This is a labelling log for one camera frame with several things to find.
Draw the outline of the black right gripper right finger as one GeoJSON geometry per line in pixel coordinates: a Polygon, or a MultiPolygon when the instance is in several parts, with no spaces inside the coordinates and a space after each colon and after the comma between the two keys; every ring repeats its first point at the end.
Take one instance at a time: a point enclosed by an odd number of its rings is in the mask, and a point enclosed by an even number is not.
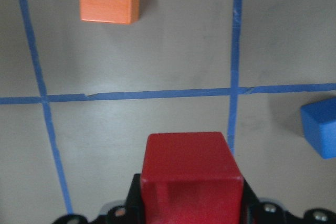
{"type": "Polygon", "coordinates": [[[256,223],[256,209],[259,206],[259,199],[252,190],[251,186],[244,179],[243,194],[240,204],[240,224],[256,223]]]}

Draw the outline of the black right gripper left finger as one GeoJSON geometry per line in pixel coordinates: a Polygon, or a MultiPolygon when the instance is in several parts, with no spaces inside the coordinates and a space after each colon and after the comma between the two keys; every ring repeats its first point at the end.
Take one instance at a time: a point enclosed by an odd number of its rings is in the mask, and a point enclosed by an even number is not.
{"type": "Polygon", "coordinates": [[[144,204],[141,197],[140,174],[133,176],[128,195],[125,200],[126,223],[144,224],[144,204]]]}

